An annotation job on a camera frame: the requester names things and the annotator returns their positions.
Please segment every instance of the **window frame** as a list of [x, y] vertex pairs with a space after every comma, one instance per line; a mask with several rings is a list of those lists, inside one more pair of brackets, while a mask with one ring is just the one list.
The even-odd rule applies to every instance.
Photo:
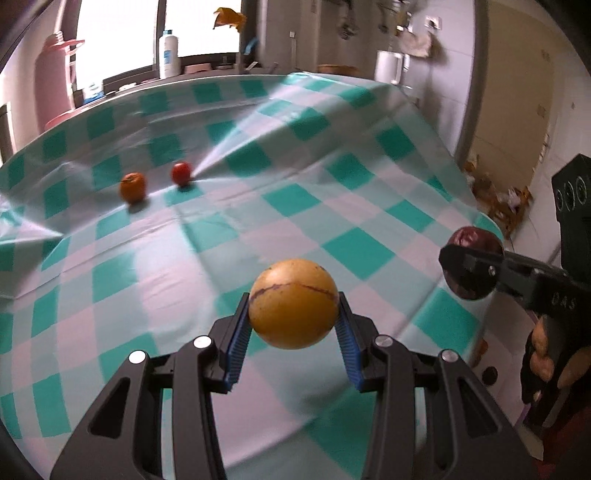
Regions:
[[[80, 17], [80, 7], [84, 0], [66, 0], [66, 7], [61, 19], [61, 31], [64, 35], [64, 40], [72, 40], [76, 38], [78, 33], [78, 19]], [[139, 69], [128, 70], [115, 76], [103, 79], [103, 91], [105, 94], [116, 92], [123, 85], [128, 83], [145, 82], [147, 80], [155, 80], [160, 78], [160, 38], [164, 34], [164, 27], [166, 22], [166, 2], [167, 0], [158, 0], [158, 9], [156, 12], [156, 23], [154, 28], [154, 62], [152, 65], [146, 65]], [[241, 10], [248, 18], [244, 30], [240, 33], [239, 50], [244, 52], [248, 43], [256, 37], [256, 24], [258, 15], [259, 0], [242, 0]], [[242, 61], [245, 64], [250, 64], [256, 60], [256, 49], [249, 55], [242, 55]], [[181, 71], [188, 65], [195, 65], [199, 63], [210, 63], [212, 69], [222, 63], [236, 63], [236, 52], [228, 53], [208, 53], [201, 55], [189, 55], [180, 57]]]

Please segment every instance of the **red tomato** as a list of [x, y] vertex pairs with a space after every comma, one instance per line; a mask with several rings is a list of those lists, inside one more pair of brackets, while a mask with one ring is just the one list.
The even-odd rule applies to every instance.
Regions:
[[191, 181], [191, 165], [185, 161], [175, 163], [170, 177], [179, 187], [186, 187]]

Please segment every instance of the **yellow ball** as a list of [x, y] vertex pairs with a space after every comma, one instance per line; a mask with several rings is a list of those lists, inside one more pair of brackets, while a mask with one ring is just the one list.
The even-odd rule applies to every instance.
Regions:
[[284, 349], [320, 342], [338, 313], [335, 281], [320, 265], [303, 258], [277, 262], [263, 271], [248, 304], [253, 330], [269, 345]]

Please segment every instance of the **white bottle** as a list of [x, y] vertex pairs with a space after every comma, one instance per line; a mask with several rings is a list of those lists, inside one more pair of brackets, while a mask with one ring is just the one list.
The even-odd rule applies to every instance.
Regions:
[[180, 75], [181, 61], [178, 57], [178, 37], [172, 30], [164, 30], [160, 37], [160, 78], [167, 79]]

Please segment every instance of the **black button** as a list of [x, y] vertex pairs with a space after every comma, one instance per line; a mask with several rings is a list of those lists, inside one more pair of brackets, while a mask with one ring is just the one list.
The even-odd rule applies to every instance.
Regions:
[[482, 383], [484, 383], [487, 387], [494, 385], [498, 378], [499, 372], [496, 370], [495, 367], [487, 367], [482, 372]]

